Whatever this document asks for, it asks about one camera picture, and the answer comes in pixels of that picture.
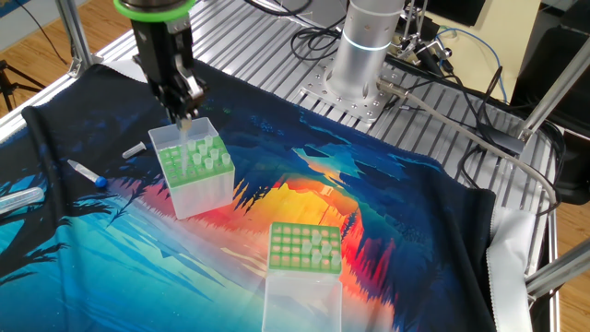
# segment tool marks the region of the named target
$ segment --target metal table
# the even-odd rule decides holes
[[[197,3],[191,11],[191,23],[195,40],[193,51],[197,59],[393,146],[432,157],[458,182],[466,182],[460,176],[457,164],[465,152],[475,145],[447,125],[431,119],[427,113],[402,107],[415,105],[399,101],[384,111],[377,121],[367,124],[302,93],[300,86],[308,84],[305,81],[308,74],[321,73],[331,59],[307,62],[291,54],[290,38],[295,31],[301,29],[300,22],[271,17],[243,1],[212,0]],[[330,51],[310,52],[306,47],[300,48],[301,53],[312,56]],[[97,53],[104,58],[104,62],[130,59],[135,54],[137,48],[132,31],[126,32]],[[423,78],[399,69],[395,69],[395,74],[389,78],[404,87],[423,81]],[[60,77],[51,86],[0,119],[0,142],[25,126],[20,116],[20,111],[25,106],[45,103],[74,81],[70,76]],[[459,90],[433,83],[417,88],[413,93],[440,113],[468,125],[475,125],[475,118],[468,111],[466,100]],[[472,101],[476,107],[482,103],[475,97],[472,97]],[[499,130],[510,132],[522,123],[520,119],[493,107],[488,107],[488,110],[491,121]],[[554,178],[554,152],[544,135],[534,135],[520,159],[541,171],[550,180]],[[540,184],[506,160],[490,154],[479,154],[467,161],[466,169],[480,187],[489,188],[496,193],[497,206],[532,213],[549,207]],[[544,230],[548,225],[549,262],[557,258],[556,217],[555,212],[552,212],[537,219],[526,275],[537,270]],[[556,294],[550,303],[552,331],[559,331],[558,303],[559,294]]]

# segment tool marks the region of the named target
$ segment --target metal frame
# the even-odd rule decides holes
[[[565,94],[580,78],[590,65],[590,39],[582,46],[582,49],[574,56],[570,64],[563,70],[547,94],[539,102],[528,118],[518,127],[518,138],[527,142],[545,119],[553,112]]]
[[[526,291],[533,299],[556,290],[590,268],[590,238],[578,244],[526,280]]]
[[[102,62],[102,58],[90,52],[74,0],[55,0],[55,4],[72,48],[72,65],[67,74],[77,78],[91,65]]]
[[[88,50],[88,44],[83,36],[76,7],[72,6],[72,2],[68,0],[56,0],[56,2],[58,5],[60,2],[69,5],[68,12],[75,13],[65,15],[65,18],[63,16],[63,20],[66,22],[66,19],[71,19],[72,26],[80,27],[76,31],[81,32],[82,36],[77,39],[77,43],[84,53],[84,49]],[[290,49],[287,46],[289,37],[299,28],[298,24],[288,19],[275,19],[261,15],[260,12],[250,9],[245,3],[231,0],[202,0],[191,11],[191,23],[195,38],[193,51],[199,60],[248,81],[261,89],[275,93],[281,98],[295,102],[312,112],[319,113],[391,145],[433,157],[457,181],[462,182],[453,161],[460,158],[465,150],[471,147],[471,143],[448,127],[436,124],[423,113],[409,112],[408,105],[404,102],[395,103],[392,109],[384,112],[375,123],[366,124],[307,94],[301,94],[297,87],[304,78],[312,72],[323,72],[323,68],[328,63],[308,64],[297,61],[290,54]],[[324,53],[331,51],[333,49],[325,50]],[[135,38],[133,32],[128,31],[100,50],[98,55],[110,62],[130,59],[135,53]],[[87,55],[86,64],[90,64],[93,60],[89,61],[89,52],[84,54]],[[311,55],[322,54],[311,52]],[[88,66],[80,65],[77,75],[82,73],[82,68],[88,68]],[[396,73],[395,83],[401,86],[408,87],[420,82],[419,77],[411,76],[399,69],[393,70]],[[18,109],[4,118],[0,118],[0,142],[25,127],[26,124],[20,115],[24,107],[43,104],[74,81],[69,76],[61,77]],[[416,89],[413,93],[437,107],[439,112],[457,121],[473,124],[466,110],[465,101],[457,97],[460,91],[432,84],[430,87]],[[476,105],[481,103],[475,98],[473,98],[473,102]],[[521,124],[519,119],[499,112],[493,107],[490,107],[490,117],[494,125],[504,131],[514,130]],[[555,174],[555,163],[550,143],[539,133],[538,135],[533,134],[529,140],[530,144],[521,159],[552,179]],[[547,198],[541,194],[535,181],[517,172],[505,160],[483,155],[479,159],[470,161],[466,168],[479,186],[489,188],[497,193],[498,204],[501,206],[520,207],[520,209],[535,213],[549,205]],[[548,216],[537,218],[535,239],[530,256],[531,268],[527,270],[528,274],[537,270],[538,254],[547,225],[549,225],[549,261],[557,258],[556,218],[555,213],[552,212]],[[558,299],[559,294],[556,294],[550,302],[552,331],[559,330]]]

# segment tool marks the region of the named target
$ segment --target test tube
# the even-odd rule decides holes
[[[195,165],[200,165],[201,164],[201,155],[198,153],[195,153],[193,155],[193,162],[195,163]]]
[[[213,170],[213,160],[210,158],[205,159],[205,168],[208,170]]]
[[[332,245],[330,245],[330,244],[322,245],[322,255],[330,255],[330,250],[332,250]]]
[[[312,251],[312,243],[309,241],[304,242],[301,251],[308,255]]]
[[[205,144],[207,147],[212,147],[213,146],[213,137],[211,137],[210,135],[205,136]]]
[[[224,153],[224,154],[221,156],[221,160],[223,160],[223,164],[224,164],[224,165],[228,166],[228,165],[230,164],[230,161],[231,161],[230,154],[229,154],[229,153]]]
[[[43,199],[45,199],[45,193],[39,187],[2,196],[0,197],[0,213],[16,210],[31,203],[41,202]]]
[[[339,267],[341,262],[342,262],[342,257],[340,255],[333,255],[332,256],[332,267]]]
[[[194,139],[189,139],[186,145],[189,151],[196,151],[196,141]]]
[[[312,243],[313,243],[313,245],[320,244],[320,241],[322,241],[322,235],[320,235],[320,233],[315,233],[312,236]]]
[[[207,155],[207,146],[205,144],[201,144],[199,146],[199,153],[201,154],[201,156]]]
[[[139,142],[139,144],[137,144],[136,146],[123,152],[123,158],[129,159],[129,158],[135,156],[139,151],[145,150],[145,149],[146,149],[146,145],[144,144],[144,142]]]
[[[219,159],[219,150],[217,148],[211,149],[211,159],[218,160]]]
[[[320,264],[322,260],[322,254],[320,253],[313,253],[312,255],[312,264]]]

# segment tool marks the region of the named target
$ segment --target pipette tip box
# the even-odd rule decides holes
[[[274,222],[268,245],[262,331],[340,332],[340,229]]]
[[[227,206],[233,199],[235,167],[209,119],[193,120],[187,134],[182,147],[175,124],[149,130],[178,219]],[[185,172],[182,148],[187,150]]]

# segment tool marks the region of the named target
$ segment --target black cable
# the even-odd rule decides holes
[[[488,89],[486,90],[486,97],[483,99],[481,106],[479,106],[479,114],[483,113],[484,119],[486,120],[488,125],[490,125],[491,127],[493,127],[493,124],[491,123],[490,117],[488,116],[488,110],[486,109],[486,105],[488,104],[488,101],[490,100],[490,97],[491,97],[491,93],[494,91],[494,89],[496,89],[496,85],[500,81],[501,77],[502,77],[502,66],[500,65],[498,67],[498,69],[496,70],[496,73],[494,73],[494,76],[491,78],[491,82],[488,85]]]
[[[53,51],[55,52],[55,55],[57,55],[57,57],[62,61],[62,63],[64,63],[64,65],[67,65],[67,61],[64,60],[64,58],[62,57],[62,55],[59,54],[59,52],[57,52],[57,49],[55,49],[55,45],[53,45],[52,40],[49,39],[49,36],[47,36],[47,33],[45,33],[45,30],[43,29],[43,27],[41,26],[41,24],[39,24],[39,22],[37,21],[37,19],[18,0],[15,0],[15,2],[17,2],[17,4],[21,8],[23,8],[27,12],[27,14],[29,14],[30,18],[32,18],[35,21],[35,24],[37,24],[37,27],[39,27],[39,29],[41,30],[41,32],[43,33],[43,35],[45,36],[45,38],[47,39],[47,41],[52,45],[52,48],[53,48]]]
[[[507,112],[509,112],[510,110],[519,110],[519,109],[524,109],[524,108],[528,108],[528,107],[535,107],[538,105],[538,102],[532,102],[529,101],[528,104],[526,105],[519,105],[519,106],[506,106],[505,104],[501,103],[500,101],[495,100],[494,98],[492,98],[490,96],[490,89],[488,89],[486,94],[482,94],[479,91],[475,91],[475,90],[470,90],[467,89],[464,85],[463,82],[461,81],[461,79],[455,75],[447,75],[444,77],[436,77],[431,73],[425,72],[417,67],[415,67],[414,65],[410,65],[408,63],[406,63],[405,61],[401,61],[397,58],[395,58],[394,56],[392,56],[391,54],[388,54],[385,57],[385,62],[388,63],[389,65],[395,65],[395,66],[404,66],[406,69],[409,70],[414,70],[414,71],[419,71],[421,73],[421,75],[423,77],[425,77],[426,79],[428,79],[427,82],[422,82],[419,83],[417,85],[414,85],[410,88],[407,88],[407,90],[412,90],[418,87],[422,87],[428,84],[431,84],[433,82],[437,82],[437,83],[441,83],[444,85],[449,86],[449,81],[446,80],[447,78],[454,78],[457,81],[457,85],[459,86],[459,89],[461,90],[461,92],[463,93],[466,101],[467,101],[467,105],[469,106],[470,111],[474,114],[474,116],[476,117],[476,125],[478,127],[481,126],[481,122],[478,119],[478,113],[475,111],[475,108],[473,107],[473,104],[471,103],[471,100],[469,99],[469,97],[467,96],[467,92],[469,91],[469,93],[473,94],[476,97],[481,98],[482,100],[485,101],[493,101],[495,104],[494,106],[496,106],[497,108],[501,109],[501,110],[505,110]],[[492,86],[492,84],[494,83],[495,79],[492,79],[492,82],[490,83],[490,86]],[[540,127],[540,130],[548,137],[549,141],[551,142],[551,147],[553,148],[553,150],[556,153],[556,179],[560,178],[561,172],[563,171],[563,163],[565,162],[564,160],[564,155],[565,155],[565,140],[563,139],[563,135],[561,134],[561,131],[554,125],[548,122],[543,123],[543,125]],[[481,130],[478,130],[479,133],[483,136],[483,139],[486,140],[488,143],[490,143],[493,146],[498,147],[493,140],[488,137],[486,138],[486,134],[484,132],[482,132]],[[474,153],[476,153],[477,148],[480,149],[480,152],[485,151],[485,149],[481,148],[480,146],[475,147],[474,149],[468,151],[466,153],[466,155],[463,156],[463,158],[459,161],[459,167],[461,169],[461,173],[466,177],[467,181],[475,188],[477,187],[477,184],[475,183],[475,181],[473,180],[473,178],[471,178],[469,176],[469,174],[465,171],[465,162],[466,160],[473,155]],[[555,192],[555,195],[557,197],[557,202],[555,204],[553,204],[552,206],[550,206],[548,209],[541,211],[539,213],[537,213],[537,217],[541,217],[543,215],[549,214],[550,212],[552,212],[553,210],[555,210],[556,208],[558,208],[561,204],[561,195],[560,193],[557,191],[557,188],[555,187],[555,184],[552,181],[549,181],[549,179],[542,174],[541,172],[535,170],[535,172],[537,172],[539,175],[541,175],[551,186],[551,190],[553,190],[553,192]]]
[[[307,46],[312,51],[322,51],[327,48],[330,48],[336,43],[337,40],[340,39],[340,36],[342,35],[341,32],[335,30],[335,27],[338,24],[344,22],[344,20],[346,18],[347,17],[345,15],[344,17],[339,19],[337,22],[335,22],[334,24],[332,24],[326,28],[310,27],[310,28],[301,29],[301,30],[295,32],[293,34],[293,37],[291,37],[291,42],[290,42],[291,52],[293,53],[293,55],[295,55],[295,57],[297,57],[300,60],[304,60],[304,61],[317,61],[317,60],[325,59],[328,56],[334,55],[337,52],[337,49],[330,52],[330,53],[327,53],[325,55],[318,56],[318,57],[306,57],[305,55],[300,55],[297,53],[297,50],[295,47],[295,41],[298,39],[301,39],[301,40],[303,40],[303,42],[307,42]],[[332,40],[322,46],[313,46],[313,43],[316,41],[316,39],[318,39],[318,38],[323,39],[325,37],[332,37]]]
[[[476,147],[470,149],[465,155],[463,155],[461,160],[459,160],[459,170],[461,171],[461,174],[469,182],[469,185],[471,185],[471,187],[476,188],[476,189],[481,189],[481,188],[479,188],[478,184],[476,183],[475,180],[473,180],[471,175],[469,175],[469,173],[467,173],[467,171],[465,169],[465,164],[466,164],[467,159],[469,159],[469,157],[471,157],[471,155],[473,155],[475,153],[482,152],[482,151],[483,151],[483,149],[481,148],[481,146],[476,146]]]
[[[270,15],[274,15],[274,16],[278,16],[278,17],[292,17],[295,16],[297,14],[301,14],[303,11],[305,11],[305,9],[307,9],[311,4],[313,0],[307,0],[307,2],[305,3],[305,5],[295,9],[295,10],[288,10],[286,9],[284,6],[284,9],[286,9],[285,11],[277,11],[277,10],[272,10],[266,6],[260,5],[257,2],[255,2],[254,0],[243,0],[245,1],[247,4],[254,6],[262,11],[264,11],[267,14]]]

